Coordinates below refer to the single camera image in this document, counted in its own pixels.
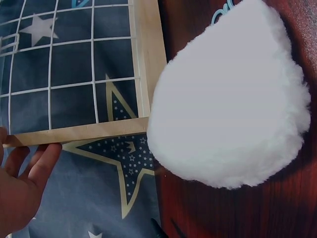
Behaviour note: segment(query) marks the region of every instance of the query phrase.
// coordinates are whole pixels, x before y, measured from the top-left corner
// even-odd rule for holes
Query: wood grain
[[[158,0],[167,59],[210,24],[225,0]],[[214,189],[183,181],[168,171],[158,175],[162,226],[188,238],[317,237],[317,1],[266,0],[277,9],[303,67],[312,95],[312,125],[298,158],[257,187]]]

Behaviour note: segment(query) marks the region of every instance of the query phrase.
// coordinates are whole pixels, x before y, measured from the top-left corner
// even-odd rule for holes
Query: yellow star outline
[[[118,91],[116,86],[112,82],[107,82],[106,83],[106,104],[107,104],[107,114],[108,114],[109,121],[113,120],[112,94],[114,94],[116,96],[118,101],[122,104],[124,109],[130,115],[130,117],[136,118],[132,109],[127,104],[125,99],[122,97],[121,93]],[[126,196],[126,190],[125,190],[124,175],[123,175],[121,163],[117,160],[114,160],[114,159],[111,159],[111,158],[108,158],[105,156],[97,155],[97,154],[94,154],[94,153],[91,153],[91,152],[88,152],[88,151],[85,151],[85,150],[78,148],[82,145],[89,144],[89,143],[92,143],[92,142],[95,142],[98,140],[102,140],[102,138],[92,139],[92,140],[84,140],[84,141],[74,141],[74,142],[66,143],[66,144],[63,144],[63,150],[74,153],[74,154],[78,154],[81,156],[85,156],[85,157],[88,157],[88,158],[91,158],[94,160],[98,160],[98,161],[101,161],[101,162],[104,162],[107,164],[115,165],[117,167],[118,176],[119,176],[120,196],[121,196],[121,214],[122,214],[122,219],[124,219],[129,214],[129,212],[130,212],[131,208],[133,207],[133,204],[137,198],[139,188],[140,188],[140,182],[141,182],[143,175],[148,174],[148,175],[154,176],[155,174],[154,174],[154,171],[152,171],[152,170],[148,170],[148,169],[144,169],[144,168],[141,169],[141,171],[138,175],[138,178],[137,178],[136,186],[135,186],[135,189],[133,191],[132,197],[128,203],[127,196]],[[126,143],[129,144],[127,146],[127,148],[130,149],[129,154],[134,152],[135,146],[134,146],[133,141],[127,141]]]

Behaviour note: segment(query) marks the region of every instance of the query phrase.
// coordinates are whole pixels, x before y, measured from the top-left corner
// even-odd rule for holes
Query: wooden slat
[[[148,118],[136,118],[10,135],[5,147],[31,146],[146,132]]]

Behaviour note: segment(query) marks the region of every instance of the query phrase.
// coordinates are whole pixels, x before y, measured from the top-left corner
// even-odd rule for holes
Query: light blue decoration
[[[214,25],[215,22],[216,22],[216,19],[217,19],[217,17],[218,17],[219,15],[225,15],[225,14],[227,14],[227,12],[228,12],[229,10],[231,10],[233,7],[234,7],[234,5],[233,5],[232,0],[227,0],[227,3],[225,3],[225,4],[223,5],[223,9],[218,9],[218,10],[214,13],[214,15],[213,15],[213,17],[212,17],[212,20],[211,20],[211,24]]]
[[[80,4],[77,4],[78,0],[71,0],[71,8],[78,8],[85,6],[90,0],[83,0]]]

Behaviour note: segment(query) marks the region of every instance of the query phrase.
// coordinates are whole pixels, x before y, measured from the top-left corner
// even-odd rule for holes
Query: hand
[[[0,165],[7,132],[0,127]],[[25,171],[20,167],[30,153],[28,147],[15,148],[0,167],[0,238],[23,229],[37,213],[43,191],[61,152],[60,144],[40,145]]]

